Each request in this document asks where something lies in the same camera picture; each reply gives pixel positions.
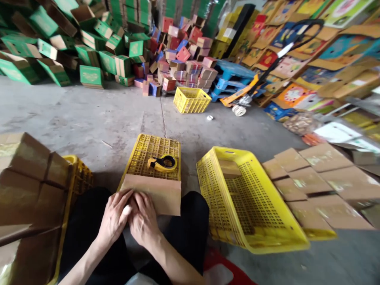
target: hand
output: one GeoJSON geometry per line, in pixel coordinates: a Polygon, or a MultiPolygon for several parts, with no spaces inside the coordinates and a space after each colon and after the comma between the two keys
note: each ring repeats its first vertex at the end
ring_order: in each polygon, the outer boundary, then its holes
{"type": "Polygon", "coordinates": [[[126,205],[133,191],[125,189],[109,197],[98,236],[95,241],[102,248],[109,248],[120,237],[132,207],[126,205]]]}
{"type": "Polygon", "coordinates": [[[156,211],[150,196],[145,193],[135,193],[131,201],[132,215],[128,218],[131,235],[137,243],[147,247],[162,234],[158,228],[156,211]]]}

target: pallet jack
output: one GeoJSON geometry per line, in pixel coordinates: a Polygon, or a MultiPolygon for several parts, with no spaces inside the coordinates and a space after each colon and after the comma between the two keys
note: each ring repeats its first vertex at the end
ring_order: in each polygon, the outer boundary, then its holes
{"type": "Polygon", "coordinates": [[[253,80],[247,87],[243,88],[242,90],[239,90],[238,92],[229,97],[220,99],[223,105],[226,107],[233,106],[232,111],[238,117],[244,115],[247,111],[246,108],[251,107],[250,103],[252,102],[255,94],[257,93],[257,90],[262,84],[266,83],[266,78],[268,77],[270,72],[277,67],[282,58],[288,52],[295,50],[312,41],[322,30],[324,23],[325,21],[322,19],[305,19],[295,23],[291,29],[285,31],[283,34],[282,42],[282,46],[284,48],[277,53],[277,59],[272,63],[272,65],[260,76],[260,78],[258,77],[258,75],[255,75],[253,80]],[[315,25],[319,26],[316,33],[302,42],[305,33],[315,25]],[[292,41],[288,43],[287,39],[289,38],[291,32],[295,30],[298,30],[298,32],[296,33],[295,37],[292,38],[292,41]]]}

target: concrete floor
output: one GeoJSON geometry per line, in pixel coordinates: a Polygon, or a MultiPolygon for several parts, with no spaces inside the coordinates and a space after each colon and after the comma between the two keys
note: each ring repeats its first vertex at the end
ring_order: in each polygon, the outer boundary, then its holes
{"type": "MultiPolygon", "coordinates": [[[[138,134],[180,141],[182,191],[199,191],[196,162],[212,146],[249,150],[264,162],[298,136],[252,108],[236,117],[220,103],[206,113],[182,115],[173,97],[143,97],[114,82],[106,90],[52,83],[30,86],[0,76],[0,132],[27,131],[61,155],[76,154],[95,172],[97,185],[115,191],[138,134]],[[206,120],[207,115],[214,120],[206,120]]],[[[313,242],[308,251],[253,255],[221,244],[222,252],[260,285],[379,284],[380,233],[338,231],[336,241],[313,242]]]]}

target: stack of cardboard boxes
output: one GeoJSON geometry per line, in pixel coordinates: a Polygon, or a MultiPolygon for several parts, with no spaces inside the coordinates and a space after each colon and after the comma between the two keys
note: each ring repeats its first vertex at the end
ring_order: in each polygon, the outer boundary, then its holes
{"type": "Polygon", "coordinates": [[[69,163],[27,133],[0,135],[0,262],[6,284],[46,284],[55,262],[69,163]]]}
{"type": "Polygon", "coordinates": [[[332,228],[378,227],[380,168],[373,153],[326,143],[290,148],[262,166],[309,238],[318,231],[333,238],[332,228]]]}

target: leg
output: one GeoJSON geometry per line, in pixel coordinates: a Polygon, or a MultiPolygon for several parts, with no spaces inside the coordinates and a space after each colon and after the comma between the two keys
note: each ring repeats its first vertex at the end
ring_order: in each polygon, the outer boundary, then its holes
{"type": "MultiPolygon", "coordinates": [[[[95,240],[110,196],[111,192],[106,188],[93,188],[78,197],[67,225],[59,281],[95,240]]],[[[136,269],[128,258],[124,237],[121,235],[95,268],[87,284],[124,285],[134,274],[136,269]]]]}
{"type": "MultiPolygon", "coordinates": [[[[181,201],[181,216],[173,217],[164,232],[169,243],[201,274],[209,231],[209,207],[201,194],[191,191],[181,201]]],[[[165,271],[155,260],[141,273],[158,284],[170,284],[165,271]]]]}

